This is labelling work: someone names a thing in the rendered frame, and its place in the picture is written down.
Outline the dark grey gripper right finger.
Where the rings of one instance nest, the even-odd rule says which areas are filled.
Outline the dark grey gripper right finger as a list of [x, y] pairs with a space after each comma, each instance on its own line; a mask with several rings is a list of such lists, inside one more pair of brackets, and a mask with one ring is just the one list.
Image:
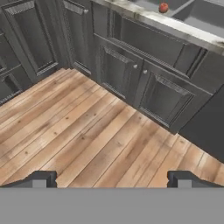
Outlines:
[[202, 188], [220, 186], [219, 184], [201, 179], [190, 171], [168, 171], [167, 178], [167, 186], [172, 188]]

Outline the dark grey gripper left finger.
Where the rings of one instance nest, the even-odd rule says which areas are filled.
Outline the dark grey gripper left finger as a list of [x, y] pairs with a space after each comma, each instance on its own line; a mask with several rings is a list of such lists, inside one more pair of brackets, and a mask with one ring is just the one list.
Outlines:
[[57, 172], [56, 171], [34, 171], [26, 178], [11, 182], [4, 185], [4, 188], [56, 188], [57, 187]]

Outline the grey sink basin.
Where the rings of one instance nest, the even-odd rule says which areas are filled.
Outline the grey sink basin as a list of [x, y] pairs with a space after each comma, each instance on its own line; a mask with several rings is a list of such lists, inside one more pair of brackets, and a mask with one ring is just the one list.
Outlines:
[[[146, 17], [172, 20], [224, 38], [224, 0], [130, 0], [143, 9]], [[169, 10], [159, 12], [159, 5], [167, 3]]]

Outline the red peach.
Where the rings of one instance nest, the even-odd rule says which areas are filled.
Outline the red peach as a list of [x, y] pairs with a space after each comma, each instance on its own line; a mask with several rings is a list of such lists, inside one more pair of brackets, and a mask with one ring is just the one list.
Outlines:
[[159, 12], [160, 13], [166, 13], [169, 10], [169, 6], [168, 6], [167, 3], [161, 3], [159, 5], [159, 8], [158, 9], [159, 9]]

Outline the dark grey false drawer front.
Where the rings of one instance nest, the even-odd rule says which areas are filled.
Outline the dark grey false drawer front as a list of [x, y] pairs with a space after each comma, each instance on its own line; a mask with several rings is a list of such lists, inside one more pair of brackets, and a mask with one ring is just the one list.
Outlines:
[[191, 77], [205, 50], [152, 26], [110, 11], [111, 38], [139, 51], [145, 57]]

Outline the tall dark grey cupboard door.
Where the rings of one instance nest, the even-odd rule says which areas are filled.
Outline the tall dark grey cupboard door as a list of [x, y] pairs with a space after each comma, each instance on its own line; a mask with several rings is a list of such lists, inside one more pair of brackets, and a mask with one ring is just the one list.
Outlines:
[[0, 19], [33, 83], [67, 67], [56, 0], [0, 0]]

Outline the narrow dark grey cupboard door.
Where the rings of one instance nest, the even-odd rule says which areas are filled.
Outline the narrow dark grey cupboard door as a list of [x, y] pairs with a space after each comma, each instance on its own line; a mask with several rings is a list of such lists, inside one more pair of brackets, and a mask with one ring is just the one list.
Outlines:
[[90, 76], [93, 54], [90, 1], [58, 0], [58, 10], [70, 64]]

